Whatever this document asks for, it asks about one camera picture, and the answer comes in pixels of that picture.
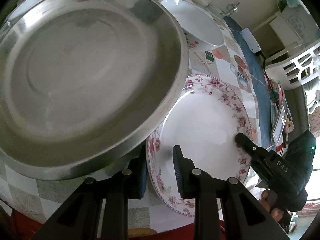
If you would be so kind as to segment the person's right hand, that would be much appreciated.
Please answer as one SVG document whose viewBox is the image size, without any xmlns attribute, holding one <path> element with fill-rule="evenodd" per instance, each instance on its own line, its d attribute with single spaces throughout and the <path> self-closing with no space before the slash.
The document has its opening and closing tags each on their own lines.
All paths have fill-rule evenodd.
<svg viewBox="0 0 320 240">
<path fill-rule="evenodd" d="M 264 190 L 261 193 L 259 203 L 265 208 L 265 210 L 271 215 L 271 217 L 279 223 L 285 230 L 289 229 L 291 216 L 287 211 L 283 211 L 274 207 L 277 200 L 277 195 L 270 190 Z"/>
</svg>

